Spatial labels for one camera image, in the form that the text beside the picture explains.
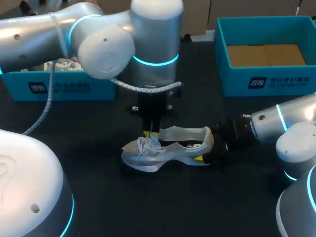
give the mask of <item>white sneaker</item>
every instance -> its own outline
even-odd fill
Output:
[[[162,147],[159,140],[174,142]],[[183,147],[177,141],[200,141],[201,144]],[[158,136],[139,137],[123,147],[122,160],[129,166],[145,171],[155,172],[169,160],[178,160],[187,165],[207,165],[194,161],[211,151],[214,138],[211,129],[170,127],[161,129]]]

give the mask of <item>black tabletop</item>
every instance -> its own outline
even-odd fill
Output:
[[[122,75],[128,80],[129,72]],[[182,44],[178,114],[163,127],[214,126],[227,113],[249,114],[292,97],[223,98],[211,42]],[[288,185],[274,145],[228,157],[224,172],[169,162],[156,173],[132,170],[121,148],[142,135],[141,120],[125,111],[136,94],[118,89],[113,102],[53,103],[31,135],[58,156],[73,189],[81,237],[278,237],[277,199]],[[0,128],[21,133],[44,103],[15,103],[0,84]]]

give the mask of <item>shoelace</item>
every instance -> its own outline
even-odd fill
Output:
[[[137,145],[140,153],[138,155],[147,154],[148,152],[163,153],[165,150],[161,150],[162,147],[154,148],[150,138],[146,137],[142,142],[137,139]]]

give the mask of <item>blue cardboard box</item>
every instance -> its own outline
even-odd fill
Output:
[[[218,18],[215,57],[225,96],[316,91],[316,25],[309,16]],[[305,66],[232,67],[227,46],[297,44]]]
[[[14,101],[46,101],[50,72],[12,72],[1,78]],[[53,101],[114,100],[116,85],[84,71],[55,72]]]

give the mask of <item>white braided cable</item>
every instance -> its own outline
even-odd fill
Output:
[[[56,30],[58,33],[58,39],[59,39],[60,47],[63,51],[63,54],[66,58],[69,58],[66,42],[65,42],[61,27],[59,25],[59,22],[56,19],[56,16],[54,15],[54,13],[49,13],[49,16],[56,26]],[[55,67],[56,67],[56,60],[53,61],[52,69],[51,69],[50,76],[49,76],[48,96],[47,96],[47,102],[46,102],[45,108],[44,108],[42,114],[40,115],[40,117],[38,118],[38,120],[28,130],[26,130],[23,133],[23,135],[29,135],[31,132],[33,132],[38,127],[38,125],[45,119],[45,117],[50,109],[52,99],[53,99],[53,91],[54,91],[53,85],[54,85],[54,77],[55,77]]]
[[[53,61],[53,66],[50,72],[50,76],[49,76],[49,86],[48,86],[48,97],[47,97],[47,102],[45,105],[45,108],[42,112],[42,114],[40,115],[39,119],[25,132],[23,132],[23,135],[29,135],[31,132],[34,131],[34,129],[36,129],[38,127],[38,125],[45,119],[46,114],[48,113],[51,103],[52,103],[52,99],[53,99],[53,85],[54,85],[54,77],[55,77],[55,66],[56,66],[56,61]]]
[[[173,84],[169,84],[169,85],[166,85],[163,87],[158,87],[158,88],[140,88],[140,87],[135,87],[135,86],[129,85],[129,84],[124,83],[124,82],[117,80],[115,78],[112,78],[109,80],[111,82],[113,82],[114,84],[121,86],[125,89],[136,91],[136,92],[141,92],[141,93],[160,93],[160,92],[172,90],[173,88],[176,88],[176,87],[179,87],[182,85],[182,83],[180,81],[178,81],[178,82],[175,82]]]
[[[56,26],[56,30],[58,33],[58,39],[59,39],[59,44],[61,47],[61,50],[63,51],[63,55],[65,58],[69,58],[69,53],[67,50],[67,46],[66,46],[66,41],[64,39],[64,35],[63,35],[63,31],[61,30],[60,24],[55,16],[55,14],[53,12],[49,13],[50,18],[52,19],[52,21],[54,22],[55,26]]]

